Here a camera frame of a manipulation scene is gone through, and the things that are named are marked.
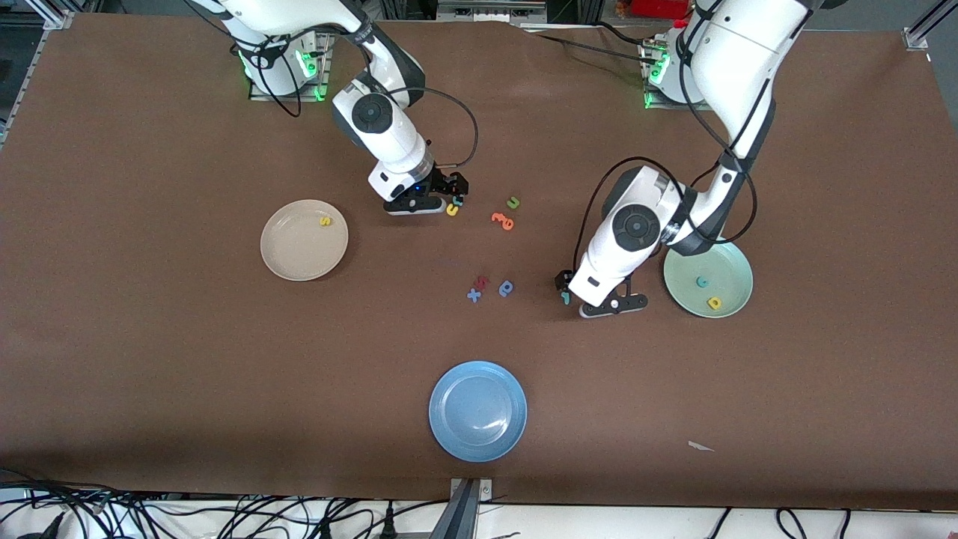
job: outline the white floor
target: white floor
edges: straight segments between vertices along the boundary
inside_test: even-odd
[[[262,511],[275,512],[290,502],[273,504]],[[396,503],[400,509],[411,503]],[[187,512],[204,507],[220,507],[232,510],[235,502],[149,502],[149,510],[158,523],[177,538],[214,539],[231,517],[229,511],[206,512],[194,516],[173,517],[159,510]],[[17,504],[4,505],[0,515],[7,514]],[[296,520],[315,523],[326,507],[325,501],[315,501],[288,511],[285,515]],[[348,512],[369,508],[376,519],[385,511],[386,502],[368,502],[350,507]],[[396,528],[400,533],[429,531],[439,520],[443,504],[422,507],[400,515]],[[125,509],[117,509],[123,521],[123,530],[129,537],[142,537],[125,517]],[[59,507],[33,510],[26,508],[16,512],[0,526],[0,539],[15,539],[23,534],[43,531],[62,511]],[[679,507],[598,507],[568,505],[498,505],[487,504],[480,509],[475,539],[503,539],[515,536],[519,539],[703,539],[709,537],[723,509]],[[842,511],[796,510],[809,539],[836,539],[844,519]],[[102,518],[107,526],[115,525],[110,512]],[[232,537],[245,537],[252,533],[265,517],[251,517],[236,529]],[[790,533],[800,537],[790,519],[785,522]],[[333,539],[352,539],[370,524],[368,514],[336,523],[331,527]],[[104,537],[102,531],[89,519],[86,520],[89,539]],[[312,527],[295,523],[283,523],[290,538],[304,537]],[[918,512],[856,511],[852,514],[845,537],[848,539],[947,539],[958,530],[958,515]],[[283,530],[273,529],[257,534],[262,539],[286,539]],[[721,539],[769,539],[787,537],[779,530],[772,509],[735,509],[719,534]],[[69,511],[61,524],[58,539],[83,539],[76,516]]]

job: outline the beige plate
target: beige plate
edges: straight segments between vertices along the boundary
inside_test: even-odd
[[[331,220],[326,226],[324,218]],[[260,254],[283,279],[309,281],[339,264],[349,239],[339,210],[320,200],[297,200],[269,218],[260,237]]]

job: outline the red object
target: red object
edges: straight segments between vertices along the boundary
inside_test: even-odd
[[[689,0],[632,0],[633,15],[660,19],[683,19]]]

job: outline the green led light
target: green led light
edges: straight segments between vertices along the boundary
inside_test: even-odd
[[[307,65],[306,64],[307,60],[309,60],[308,54],[302,51],[296,51],[296,61],[299,62],[300,69],[303,70],[303,75],[307,77],[312,77],[313,72],[316,71],[316,66],[312,64]]]
[[[652,72],[651,72],[651,74],[650,74],[650,76],[649,76],[649,80],[650,80],[653,84],[661,84],[661,83],[662,83],[662,78],[665,76],[665,70],[669,68],[669,64],[670,64],[670,62],[669,62],[669,55],[663,54],[663,55],[662,55],[662,59],[661,59],[660,61],[657,61],[657,62],[655,63],[655,65],[658,66],[658,69],[653,69],[653,70],[652,70]]]

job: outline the blue plate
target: blue plate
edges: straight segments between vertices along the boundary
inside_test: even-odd
[[[489,462],[519,442],[527,411],[526,394],[508,370],[489,362],[461,363],[432,390],[429,426],[450,455]]]

